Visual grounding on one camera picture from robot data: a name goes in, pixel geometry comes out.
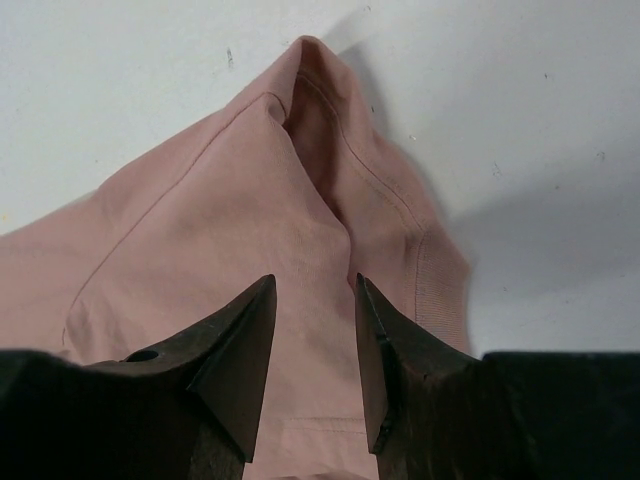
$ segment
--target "white table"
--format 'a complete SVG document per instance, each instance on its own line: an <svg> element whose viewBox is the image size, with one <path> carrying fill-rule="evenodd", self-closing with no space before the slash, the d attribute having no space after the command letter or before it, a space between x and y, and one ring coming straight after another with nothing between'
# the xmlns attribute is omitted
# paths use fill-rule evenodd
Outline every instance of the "white table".
<svg viewBox="0 0 640 480"><path fill-rule="evenodd" d="M639 25L636 0L0 0L0 233L312 34L358 72L475 264L476 353L637 350Z"/></svg>

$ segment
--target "fabric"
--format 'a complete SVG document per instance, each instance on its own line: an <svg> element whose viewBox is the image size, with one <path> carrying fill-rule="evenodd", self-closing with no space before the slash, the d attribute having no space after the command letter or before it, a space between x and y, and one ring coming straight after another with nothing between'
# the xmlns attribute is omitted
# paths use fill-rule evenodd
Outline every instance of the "fabric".
<svg viewBox="0 0 640 480"><path fill-rule="evenodd" d="M221 111L0 238L0 346L122 359L273 273L276 331L246 478L377 478L356 273L465 350L468 269L370 115L353 72L299 39Z"/></svg>

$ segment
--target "folded garment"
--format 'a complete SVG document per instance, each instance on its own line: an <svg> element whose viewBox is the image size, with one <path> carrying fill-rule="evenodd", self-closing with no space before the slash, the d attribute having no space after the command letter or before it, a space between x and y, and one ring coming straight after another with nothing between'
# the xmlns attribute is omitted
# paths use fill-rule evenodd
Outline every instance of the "folded garment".
<svg viewBox="0 0 640 480"><path fill-rule="evenodd" d="M468 268L370 115L353 72L299 39L224 109L0 238L0 346L122 359L273 273L276 331L246 478L377 478L356 274L465 350Z"/></svg>

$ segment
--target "screw hole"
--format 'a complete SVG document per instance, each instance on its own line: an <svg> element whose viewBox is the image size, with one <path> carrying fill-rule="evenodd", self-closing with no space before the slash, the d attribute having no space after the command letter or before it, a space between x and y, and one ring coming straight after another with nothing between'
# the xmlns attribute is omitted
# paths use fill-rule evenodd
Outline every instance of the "screw hole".
<svg viewBox="0 0 640 480"><path fill-rule="evenodd" d="M153 360L158 356L158 352L154 350L140 350L139 352L132 353L127 358L127 362L146 362Z"/></svg>

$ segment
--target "scuff mark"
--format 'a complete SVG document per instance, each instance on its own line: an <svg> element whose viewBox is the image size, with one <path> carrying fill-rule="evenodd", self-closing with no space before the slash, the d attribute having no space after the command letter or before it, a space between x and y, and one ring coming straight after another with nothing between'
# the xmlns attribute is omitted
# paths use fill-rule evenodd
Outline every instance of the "scuff mark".
<svg viewBox="0 0 640 480"><path fill-rule="evenodd" d="M500 167L496 162L493 162L493 168L491 169L491 173L493 174L493 177L495 179L499 179L500 177L502 177L502 170L500 170Z"/></svg>
<svg viewBox="0 0 640 480"><path fill-rule="evenodd" d="M233 70L233 53L229 47L227 47L227 67L229 70Z"/></svg>

